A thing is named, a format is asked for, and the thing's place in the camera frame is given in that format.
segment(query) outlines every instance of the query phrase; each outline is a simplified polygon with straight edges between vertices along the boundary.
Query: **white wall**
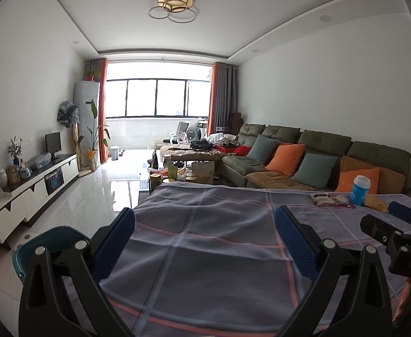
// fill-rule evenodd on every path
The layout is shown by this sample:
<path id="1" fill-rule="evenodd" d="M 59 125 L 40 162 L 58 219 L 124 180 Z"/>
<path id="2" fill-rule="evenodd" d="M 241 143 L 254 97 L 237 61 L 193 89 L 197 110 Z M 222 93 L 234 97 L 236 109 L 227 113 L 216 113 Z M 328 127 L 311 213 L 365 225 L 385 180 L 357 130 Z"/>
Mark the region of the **white wall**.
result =
<path id="1" fill-rule="evenodd" d="M 107 119 L 110 144 L 125 149 L 154 148 L 155 142 L 170 138 L 167 132 L 175 132 L 179 122 L 190 122 L 190 128 L 196 128 L 199 119 L 192 118 L 129 118 Z"/>
<path id="2" fill-rule="evenodd" d="M 411 153 L 409 15 L 333 26 L 244 63 L 239 111 L 245 122 L 328 131 Z"/>
<path id="3" fill-rule="evenodd" d="M 62 153 L 72 152 L 71 130 L 56 122 L 58 106 L 72 100 L 83 59 L 67 37 L 29 7 L 30 0 L 0 3 L 0 166 L 7 166 L 8 142 L 26 140 L 28 160 L 44 150 L 44 135 L 60 131 Z"/>

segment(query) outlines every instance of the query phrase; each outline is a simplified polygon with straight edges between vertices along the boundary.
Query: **fan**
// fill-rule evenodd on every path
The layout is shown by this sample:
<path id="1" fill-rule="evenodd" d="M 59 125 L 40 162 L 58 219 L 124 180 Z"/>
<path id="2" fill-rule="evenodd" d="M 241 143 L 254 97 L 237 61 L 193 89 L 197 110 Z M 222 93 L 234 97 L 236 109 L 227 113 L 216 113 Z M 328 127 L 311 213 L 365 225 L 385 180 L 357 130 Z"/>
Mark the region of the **fan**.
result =
<path id="1" fill-rule="evenodd" d="M 198 139 L 198 133 L 194 129 L 188 129 L 187 130 L 187 138 L 188 141 L 190 142 L 191 140 L 196 140 Z"/>

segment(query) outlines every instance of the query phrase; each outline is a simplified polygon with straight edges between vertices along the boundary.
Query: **drawer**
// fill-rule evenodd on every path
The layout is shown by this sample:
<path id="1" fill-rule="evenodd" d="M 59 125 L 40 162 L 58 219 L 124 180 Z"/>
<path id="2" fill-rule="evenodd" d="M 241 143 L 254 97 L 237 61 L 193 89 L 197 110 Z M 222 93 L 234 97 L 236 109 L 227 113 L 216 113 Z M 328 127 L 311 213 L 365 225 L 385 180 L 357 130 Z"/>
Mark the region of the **drawer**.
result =
<path id="1" fill-rule="evenodd" d="M 26 210 L 26 220 L 29 220 L 41 207 L 41 203 L 47 198 L 46 185 L 44 180 L 40 180 L 32 187 L 27 189 L 18 198 L 21 198 Z"/>
<path id="2" fill-rule="evenodd" d="M 7 208 L 0 211 L 0 232 L 2 237 L 6 239 L 25 217 L 26 209 L 22 197 L 18 196 L 12 200 L 10 211 Z"/>
<path id="3" fill-rule="evenodd" d="M 65 183 L 70 182 L 74 177 L 79 174 L 77 168 L 77 160 L 71 160 L 62 166 L 63 180 Z"/>
<path id="4" fill-rule="evenodd" d="M 44 183 L 44 180 L 40 180 L 35 184 L 34 196 L 37 204 L 47 198 L 46 184 Z"/>

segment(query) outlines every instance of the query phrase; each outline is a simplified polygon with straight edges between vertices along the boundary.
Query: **window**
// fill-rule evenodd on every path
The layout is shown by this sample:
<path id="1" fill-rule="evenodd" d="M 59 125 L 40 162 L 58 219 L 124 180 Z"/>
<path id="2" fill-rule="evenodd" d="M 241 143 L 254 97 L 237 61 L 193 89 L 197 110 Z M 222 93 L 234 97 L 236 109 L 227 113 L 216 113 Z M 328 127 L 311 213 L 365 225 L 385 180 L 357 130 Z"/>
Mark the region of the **window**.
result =
<path id="1" fill-rule="evenodd" d="M 208 117 L 211 67 L 161 62 L 108 67 L 107 118 Z"/>

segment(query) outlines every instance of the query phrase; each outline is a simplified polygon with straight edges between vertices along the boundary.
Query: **recessed ceiling light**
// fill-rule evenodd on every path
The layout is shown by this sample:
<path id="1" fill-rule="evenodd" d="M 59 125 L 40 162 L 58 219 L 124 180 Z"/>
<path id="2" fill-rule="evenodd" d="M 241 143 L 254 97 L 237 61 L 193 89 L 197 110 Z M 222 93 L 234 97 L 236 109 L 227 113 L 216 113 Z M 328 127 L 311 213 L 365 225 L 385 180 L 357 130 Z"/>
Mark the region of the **recessed ceiling light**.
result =
<path id="1" fill-rule="evenodd" d="M 323 15 L 319 18 L 321 21 L 325 21 L 326 23 L 328 23 L 329 21 L 332 20 L 332 16 L 328 16 L 328 15 Z"/>

